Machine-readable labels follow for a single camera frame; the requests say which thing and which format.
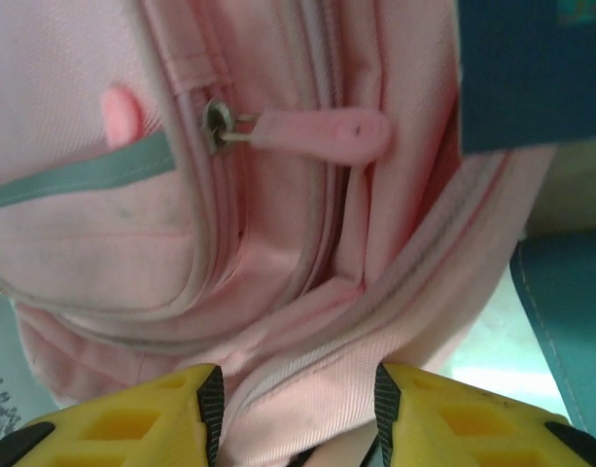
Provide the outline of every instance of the pink backpack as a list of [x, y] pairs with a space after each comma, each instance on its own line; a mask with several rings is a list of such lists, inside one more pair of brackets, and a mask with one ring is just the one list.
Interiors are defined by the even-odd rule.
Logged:
[[0, 286], [66, 404], [197, 363], [220, 466], [374, 418], [500, 278], [551, 148], [461, 160], [444, 0], [0, 1]]

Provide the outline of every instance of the floor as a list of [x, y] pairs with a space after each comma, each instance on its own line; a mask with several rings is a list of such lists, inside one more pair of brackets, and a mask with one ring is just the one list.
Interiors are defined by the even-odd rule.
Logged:
[[[508, 272], [442, 374], [566, 414]], [[54, 410], [27, 371], [10, 305], [0, 296], [0, 436]], [[379, 467], [380, 458], [370, 465]]]

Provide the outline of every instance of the teal fabric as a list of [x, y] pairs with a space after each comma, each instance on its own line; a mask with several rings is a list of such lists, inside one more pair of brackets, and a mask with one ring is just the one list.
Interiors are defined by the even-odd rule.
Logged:
[[0, 207], [52, 195], [118, 188], [174, 169], [166, 136], [158, 132], [101, 158], [0, 185]]
[[570, 418], [596, 437], [596, 232], [526, 240], [510, 265]]

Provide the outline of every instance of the pink zipper pull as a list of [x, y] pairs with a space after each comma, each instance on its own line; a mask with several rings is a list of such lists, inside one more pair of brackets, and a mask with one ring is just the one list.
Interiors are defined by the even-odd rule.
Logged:
[[[212, 135], [218, 146], [246, 141], [258, 149], [281, 150], [306, 154], [325, 162], [341, 165], [364, 165], [375, 161], [386, 151], [392, 129], [380, 112], [349, 107], [319, 111], [265, 111], [260, 116], [229, 117], [226, 105], [216, 107], [224, 112], [224, 127], [215, 127]], [[219, 114], [206, 113], [206, 122], [217, 123]], [[235, 132], [235, 123], [254, 123], [250, 133]]]

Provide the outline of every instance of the dark teal cover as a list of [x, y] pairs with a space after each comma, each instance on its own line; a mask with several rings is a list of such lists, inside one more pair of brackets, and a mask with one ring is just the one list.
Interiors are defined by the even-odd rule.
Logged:
[[596, 231], [523, 241], [510, 266], [573, 424], [596, 437]]
[[458, 0], [464, 154], [596, 137], [596, 0]]

